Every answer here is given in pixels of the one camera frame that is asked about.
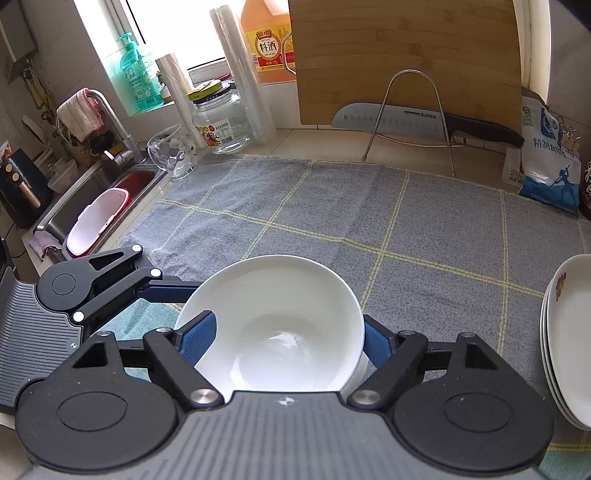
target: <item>plastic container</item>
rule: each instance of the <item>plastic container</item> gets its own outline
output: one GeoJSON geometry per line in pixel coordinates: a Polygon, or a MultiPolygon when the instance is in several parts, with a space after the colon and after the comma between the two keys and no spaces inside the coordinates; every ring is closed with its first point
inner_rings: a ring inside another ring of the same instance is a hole
{"type": "MultiPolygon", "coordinates": [[[[56,167],[59,168],[60,160],[56,162],[56,167]]],[[[47,186],[56,193],[65,193],[74,185],[76,180],[80,177],[78,172],[78,165],[76,160],[70,160],[67,165],[58,170],[58,172],[47,183],[47,186]]]]}
{"type": "Polygon", "coordinates": [[[240,95],[228,84],[204,82],[187,97],[195,105],[193,125],[212,153],[235,152],[253,138],[240,95]]]}
{"type": "Polygon", "coordinates": [[[121,213],[129,202],[125,189],[109,189],[86,207],[66,239],[66,247],[74,257],[85,255],[102,232],[121,213]]]}
{"type": "Polygon", "coordinates": [[[160,96],[158,66],[152,54],[145,47],[140,48],[130,40],[130,36],[131,33],[126,33],[118,38],[126,43],[126,52],[121,57],[119,65],[134,93],[138,108],[146,111],[164,104],[160,96]]]}
{"type": "MultiPolygon", "coordinates": [[[[281,41],[291,33],[287,0],[246,0],[240,17],[261,83],[294,82],[283,66],[281,41]]],[[[293,40],[285,42],[287,63],[295,69],[293,40]]]]}

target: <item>yellow grid line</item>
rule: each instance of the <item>yellow grid line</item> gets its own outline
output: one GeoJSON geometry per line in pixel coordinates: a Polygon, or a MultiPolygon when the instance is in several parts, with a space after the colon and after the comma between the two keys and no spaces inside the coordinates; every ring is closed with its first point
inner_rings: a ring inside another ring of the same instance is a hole
{"type": "Polygon", "coordinates": [[[394,210],[392,211],[392,215],[388,222],[388,228],[386,229],[386,234],[384,235],[384,239],[382,240],[382,245],[379,248],[378,255],[376,256],[374,267],[372,268],[371,273],[369,274],[368,282],[365,286],[365,291],[361,296],[361,309],[365,310],[367,308],[369,298],[371,296],[372,290],[374,289],[374,284],[376,279],[378,278],[379,269],[382,267],[382,262],[384,261],[384,256],[386,251],[388,250],[388,245],[390,243],[390,239],[392,238],[392,232],[394,231],[394,225],[396,224],[396,220],[398,219],[398,215],[400,214],[400,209],[402,206],[402,201],[404,199],[404,193],[406,192],[408,182],[410,180],[410,172],[406,172],[404,176],[404,182],[400,187],[400,192],[398,193],[398,198],[396,199],[396,205],[394,205],[394,210]]]}
{"type": "Polygon", "coordinates": [[[583,234],[583,228],[581,227],[581,222],[577,222],[577,226],[579,227],[579,235],[581,237],[581,243],[583,244],[583,253],[588,254],[589,249],[587,248],[587,242],[585,240],[585,235],[583,234]]]}
{"type": "Polygon", "coordinates": [[[498,328],[496,352],[499,355],[502,355],[509,318],[509,240],[507,235],[507,209],[505,206],[505,196],[502,190],[499,191],[499,194],[501,196],[501,231],[503,234],[503,299],[501,302],[501,321],[499,322],[498,328]]]}
{"type": "Polygon", "coordinates": [[[277,216],[283,210],[283,207],[285,206],[285,204],[287,202],[289,202],[289,199],[294,196],[294,194],[300,188],[302,183],[304,183],[304,180],[306,179],[306,177],[310,174],[310,172],[312,170],[313,164],[314,164],[314,160],[312,160],[311,162],[308,163],[308,168],[306,169],[306,171],[303,173],[303,175],[300,177],[300,179],[297,181],[297,183],[293,186],[293,188],[289,191],[289,193],[287,195],[285,195],[283,200],[277,206],[277,209],[275,210],[275,212],[273,212],[273,215],[271,215],[271,218],[269,218],[265,222],[265,225],[263,225],[261,231],[258,233],[258,235],[255,237],[255,239],[252,241],[252,243],[250,244],[250,246],[248,247],[248,249],[246,250],[246,252],[242,256],[242,260],[245,260],[250,256],[250,254],[252,253],[252,251],[254,250],[256,245],[258,244],[258,242],[261,240],[263,235],[265,235],[266,231],[269,230],[270,224],[277,218],[277,216]]]}
{"type": "Polygon", "coordinates": [[[176,303],[165,303],[165,305],[172,308],[175,312],[181,313],[181,307],[179,307],[176,303]]]}
{"type": "Polygon", "coordinates": [[[207,198],[209,197],[209,195],[211,194],[211,192],[214,191],[214,189],[220,185],[222,182],[224,182],[231,174],[232,172],[234,172],[234,170],[236,170],[236,167],[240,164],[240,162],[242,161],[242,159],[240,158],[239,160],[236,161],[236,163],[232,166],[232,168],[230,169],[230,171],[224,176],[224,178],[222,178],[219,182],[213,184],[211,187],[209,187],[209,189],[207,190],[207,192],[205,193],[205,195],[203,196],[203,198],[201,200],[199,200],[199,203],[197,205],[194,205],[192,207],[192,209],[187,213],[187,215],[185,215],[182,220],[179,222],[179,224],[176,226],[176,228],[172,231],[172,233],[170,234],[170,236],[166,239],[166,241],[160,245],[158,248],[155,248],[154,250],[152,250],[149,254],[148,254],[148,258],[150,258],[154,252],[160,251],[162,250],[164,247],[166,247],[166,245],[168,244],[168,242],[170,242],[171,238],[174,236],[174,234],[178,231],[178,229],[181,227],[181,225],[193,214],[195,213],[195,209],[200,207],[203,202],[205,202],[205,200],[207,200],[207,198]]]}
{"type": "MultiPolygon", "coordinates": [[[[309,158],[294,158],[294,157],[284,157],[283,155],[249,155],[249,154],[243,154],[242,155],[243,158],[269,158],[269,159],[277,159],[280,158],[281,160],[293,160],[293,161],[310,161],[309,158]]],[[[488,185],[482,185],[480,183],[475,183],[473,181],[469,181],[469,180],[462,180],[462,179],[458,179],[458,178],[454,178],[454,177],[448,177],[446,175],[439,175],[438,173],[429,173],[428,171],[419,171],[419,170],[410,170],[409,168],[400,168],[400,167],[393,167],[392,165],[385,165],[383,163],[374,163],[371,161],[368,162],[361,162],[361,161],[341,161],[341,160],[320,160],[318,158],[315,158],[314,161],[316,163],[328,163],[328,164],[343,164],[343,165],[363,165],[363,166],[374,166],[374,165],[378,165],[378,166],[382,166],[384,168],[388,168],[390,170],[398,170],[398,171],[409,171],[411,173],[418,173],[420,175],[428,175],[430,177],[435,177],[438,179],[446,179],[446,180],[453,180],[453,181],[458,181],[460,183],[465,183],[467,185],[474,185],[476,187],[481,187],[483,189],[487,189],[487,190],[493,190],[494,192],[503,192],[505,195],[510,195],[511,197],[515,197],[515,198],[519,198],[519,200],[522,200],[524,202],[534,202],[534,203],[538,203],[539,202],[537,200],[534,199],[530,199],[529,197],[524,197],[522,195],[519,195],[518,193],[513,193],[513,192],[507,192],[503,189],[497,189],[494,187],[489,187],[488,185]]],[[[579,219],[580,222],[587,222],[587,223],[591,223],[591,220],[587,220],[586,218],[580,218],[579,219]]]]}
{"type": "Polygon", "coordinates": [[[591,452],[591,445],[575,445],[572,447],[554,446],[550,443],[548,452],[591,452]]]}
{"type": "MultiPolygon", "coordinates": [[[[297,235],[307,236],[309,238],[314,238],[317,240],[325,240],[327,242],[338,243],[342,245],[347,245],[348,247],[355,248],[358,250],[362,250],[367,253],[371,254],[379,254],[379,248],[374,247],[373,245],[367,245],[356,240],[351,240],[350,238],[345,238],[342,236],[334,236],[334,235],[327,235],[325,233],[318,233],[312,232],[308,230],[304,230],[298,227],[294,227],[291,225],[284,225],[282,223],[277,222],[269,222],[268,220],[263,220],[261,218],[253,217],[250,215],[245,215],[244,213],[233,212],[232,210],[211,210],[208,208],[195,208],[192,205],[187,205],[185,203],[176,202],[175,200],[159,200],[157,203],[164,203],[169,205],[176,205],[179,207],[183,207],[186,209],[195,209],[198,212],[208,213],[210,215],[226,215],[232,218],[236,218],[239,220],[244,220],[246,222],[257,223],[259,225],[265,225],[269,223],[269,227],[275,228],[278,230],[282,230],[284,232],[295,233],[297,235]]],[[[543,299],[544,292],[535,290],[533,288],[525,287],[523,285],[519,285],[517,283],[509,282],[506,283],[504,280],[500,280],[494,277],[488,277],[487,275],[482,275],[476,272],[471,272],[469,270],[464,270],[463,268],[452,267],[451,265],[446,265],[438,262],[434,262],[431,260],[425,260],[422,258],[411,257],[410,255],[400,254],[391,250],[386,250],[384,252],[384,256],[388,258],[394,258],[396,260],[412,263],[414,265],[419,265],[421,267],[433,268],[435,270],[452,273],[461,277],[471,278],[473,280],[480,281],[482,283],[493,284],[498,287],[503,287],[508,285],[511,290],[518,291],[520,293],[524,293],[526,295],[531,295],[534,297],[538,297],[543,299]]]]}

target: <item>blue gripper pad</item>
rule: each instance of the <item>blue gripper pad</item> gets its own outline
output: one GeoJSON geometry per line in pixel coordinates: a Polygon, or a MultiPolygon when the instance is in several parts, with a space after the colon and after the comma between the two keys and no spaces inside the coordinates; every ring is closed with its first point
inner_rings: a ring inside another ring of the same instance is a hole
{"type": "Polygon", "coordinates": [[[217,323],[213,313],[207,315],[183,335],[179,352],[191,365],[196,365],[216,337],[217,323]]]}
{"type": "Polygon", "coordinates": [[[375,365],[375,368],[381,367],[392,355],[390,340],[368,322],[365,322],[365,343],[363,344],[363,351],[375,365]]]}

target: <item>white plate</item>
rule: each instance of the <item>white plate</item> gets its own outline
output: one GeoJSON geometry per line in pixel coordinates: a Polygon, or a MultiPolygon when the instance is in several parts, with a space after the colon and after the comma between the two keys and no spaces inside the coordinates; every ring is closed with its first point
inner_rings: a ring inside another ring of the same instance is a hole
{"type": "Polygon", "coordinates": [[[217,332],[196,368],[226,402],[235,390],[342,391],[361,364],[359,302],[312,260],[267,255],[230,265],[191,295],[175,328],[203,310],[216,315],[217,332]]]}
{"type": "Polygon", "coordinates": [[[546,381],[548,383],[548,389],[550,390],[550,394],[554,399],[554,403],[560,410],[560,413],[563,415],[565,419],[567,419],[573,426],[577,427],[581,430],[588,430],[581,422],[579,422],[572,413],[570,412],[566,402],[562,398],[560,394],[560,390],[558,390],[558,385],[556,383],[556,378],[554,377],[554,371],[552,369],[551,359],[550,359],[550,352],[548,350],[548,336],[547,336],[547,312],[548,312],[548,295],[550,293],[550,286],[552,283],[548,285],[546,288],[546,293],[544,296],[544,300],[542,302],[542,309],[540,311],[540,349],[542,354],[542,365],[544,366],[544,374],[546,376],[546,381]]]}
{"type": "Polygon", "coordinates": [[[574,418],[590,428],[591,255],[571,257],[556,271],[548,295],[547,336],[557,390],[574,418]]]}

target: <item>kitchen counter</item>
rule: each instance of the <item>kitchen counter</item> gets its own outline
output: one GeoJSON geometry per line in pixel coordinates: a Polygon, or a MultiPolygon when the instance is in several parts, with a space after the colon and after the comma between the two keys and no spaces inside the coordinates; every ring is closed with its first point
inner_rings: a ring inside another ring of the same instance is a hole
{"type": "MultiPolygon", "coordinates": [[[[332,128],[278,130],[278,138],[268,145],[250,145],[241,153],[251,155],[276,155],[278,157],[313,158],[318,160],[358,162],[369,141],[369,134],[332,128]]],[[[515,193],[517,190],[501,180],[506,147],[500,144],[468,140],[465,148],[454,148],[453,158],[456,177],[489,187],[515,193]]],[[[424,173],[450,176],[449,157],[446,148],[420,148],[389,142],[376,137],[367,162],[381,163],[424,173]]],[[[133,209],[119,228],[107,239],[101,251],[117,248],[124,236],[140,220],[143,214],[162,198],[170,176],[165,176],[155,188],[133,209]]],[[[32,228],[22,234],[22,241],[31,257],[33,266],[41,275],[53,263],[40,260],[29,246],[32,228]]]]}

